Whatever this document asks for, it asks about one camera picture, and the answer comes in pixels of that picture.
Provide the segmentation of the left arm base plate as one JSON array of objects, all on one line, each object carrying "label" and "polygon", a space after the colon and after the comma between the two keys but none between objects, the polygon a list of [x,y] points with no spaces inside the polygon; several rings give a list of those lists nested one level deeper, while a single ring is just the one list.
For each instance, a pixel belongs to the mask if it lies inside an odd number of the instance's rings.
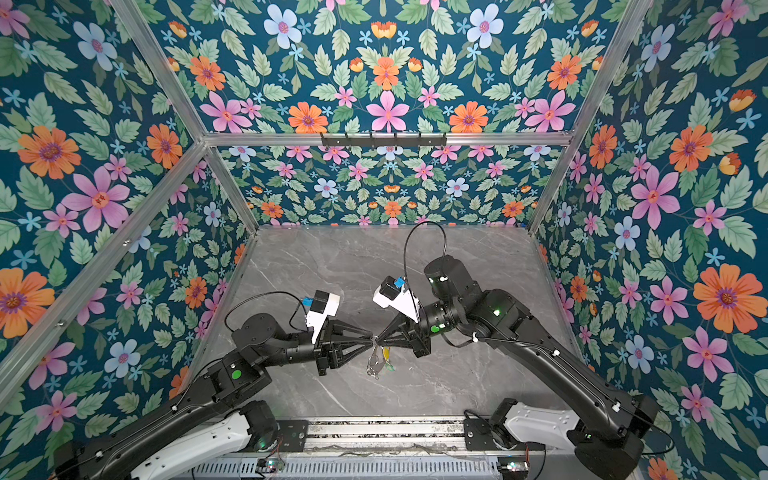
[{"label": "left arm base plate", "polygon": [[307,420],[277,420],[273,433],[261,448],[267,453],[300,453],[304,451],[310,423]]}]

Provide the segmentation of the black hook rail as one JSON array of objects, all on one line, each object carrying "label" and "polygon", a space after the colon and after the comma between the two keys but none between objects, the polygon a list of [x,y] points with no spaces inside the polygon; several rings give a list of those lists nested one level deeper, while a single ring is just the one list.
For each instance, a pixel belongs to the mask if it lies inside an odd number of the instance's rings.
[{"label": "black hook rail", "polygon": [[321,134],[321,145],[324,147],[360,147],[378,148],[394,146],[403,148],[443,147],[448,145],[444,134],[423,133],[392,133],[392,134]]}]

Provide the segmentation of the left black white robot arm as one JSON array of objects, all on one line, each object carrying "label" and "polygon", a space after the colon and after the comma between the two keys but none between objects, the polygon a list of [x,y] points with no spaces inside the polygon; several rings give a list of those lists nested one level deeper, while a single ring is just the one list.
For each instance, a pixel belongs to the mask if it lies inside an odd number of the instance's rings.
[{"label": "left black white robot arm", "polygon": [[235,347],[209,362],[180,394],[115,433],[89,442],[69,441],[54,454],[54,479],[135,479],[160,465],[161,450],[205,422],[243,417],[248,446],[268,447],[274,416],[255,395],[272,381],[269,368],[313,363],[324,375],[364,353],[370,331],[331,319],[317,332],[286,332],[270,314],[248,318],[232,334]]}]

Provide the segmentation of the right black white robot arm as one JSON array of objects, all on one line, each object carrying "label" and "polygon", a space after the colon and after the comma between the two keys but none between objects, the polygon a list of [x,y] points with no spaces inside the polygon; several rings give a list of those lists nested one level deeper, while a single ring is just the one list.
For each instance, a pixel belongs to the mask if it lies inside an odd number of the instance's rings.
[{"label": "right black white robot arm", "polygon": [[575,455],[601,479],[627,479],[644,453],[643,438],[660,410],[652,398],[608,383],[569,352],[522,302],[501,289],[482,289],[451,255],[424,269],[433,303],[424,305],[404,278],[386,277],[373,294],[396,317],[379,334],[380,346],[431,352],[433,337],[457,330],[469,344],[484,343],[527,368],[566,403],[547,409],[506,399],[489,423],[514,443],[538,443]]}]

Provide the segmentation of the small circuit board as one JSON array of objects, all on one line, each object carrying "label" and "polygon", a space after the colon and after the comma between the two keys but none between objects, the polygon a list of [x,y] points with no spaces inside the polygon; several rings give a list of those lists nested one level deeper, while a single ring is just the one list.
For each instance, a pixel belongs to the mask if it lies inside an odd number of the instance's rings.
[{"label": "small circuit board", "polygon": [[256,463],[256,471],[261,475],[276,475],[284,468],[285,462],[280,459],[261,458]]},{"label": "small circuit board", "polygon": [[502,480],[526,480],[530,472],[529,462],[511,458],[500,458],[497,471]]}]

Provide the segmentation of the right small circuit board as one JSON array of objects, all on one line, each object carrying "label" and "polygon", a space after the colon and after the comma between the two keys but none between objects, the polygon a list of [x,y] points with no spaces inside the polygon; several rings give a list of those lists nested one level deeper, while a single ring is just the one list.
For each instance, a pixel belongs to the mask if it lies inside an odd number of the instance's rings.
[{"label": "right small circuit board", "polygon": [[529,462],[511,458],[500,458],[497,471],[502,480],[526,480],[530,472]]}]

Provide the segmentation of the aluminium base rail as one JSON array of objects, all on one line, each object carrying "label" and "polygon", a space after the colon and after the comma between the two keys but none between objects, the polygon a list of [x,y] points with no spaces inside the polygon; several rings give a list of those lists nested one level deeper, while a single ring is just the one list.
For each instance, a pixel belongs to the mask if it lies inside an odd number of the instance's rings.
[{"label": "aluminium base rail", "polygon": [[[500,458],[526,460],[527,479],[591,479],[574,454],[545,446],[534,451],[468,451],[463,415],[317,417],[307,420],[303,452],[245,451],[194,468],[191,479],[501,479]],[[261,475],[258,459],[280,459],[283,471]]]}]

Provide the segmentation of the left small circuit board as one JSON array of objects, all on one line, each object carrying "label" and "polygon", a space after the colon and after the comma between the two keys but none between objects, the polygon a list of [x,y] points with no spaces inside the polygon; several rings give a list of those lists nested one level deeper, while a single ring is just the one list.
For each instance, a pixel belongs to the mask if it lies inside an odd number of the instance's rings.
[{"label": "left small circuit board", "polygon": [[256,463],[256,471],[261,475],[276,475],[284,468],[285,462],[280,459],[261,458]]}]

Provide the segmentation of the metal keyring with red handle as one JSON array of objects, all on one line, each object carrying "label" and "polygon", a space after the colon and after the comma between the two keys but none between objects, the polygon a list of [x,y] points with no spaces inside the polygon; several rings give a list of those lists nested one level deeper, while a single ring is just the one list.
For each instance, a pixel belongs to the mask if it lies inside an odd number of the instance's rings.
[{"label": "metal keyring with red handle", "polygon": [[386,360],[383,349],[376,341],[373,341],[371,354],[366,365],[366,374],[377,379],[385,366]]}]

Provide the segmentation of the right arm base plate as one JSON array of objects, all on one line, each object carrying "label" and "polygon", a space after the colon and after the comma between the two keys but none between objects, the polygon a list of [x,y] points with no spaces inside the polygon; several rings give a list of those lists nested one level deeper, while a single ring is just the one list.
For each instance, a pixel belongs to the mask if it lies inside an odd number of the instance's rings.
[{"label": "right arm base plate", "polygon": [[523,442],[505,426],[504,421],[513,404],[500,405],[492,414],[484,416],[478,412],[463,411],[463,438],[468,451],[534,451],[545,452],[543,444]]}]

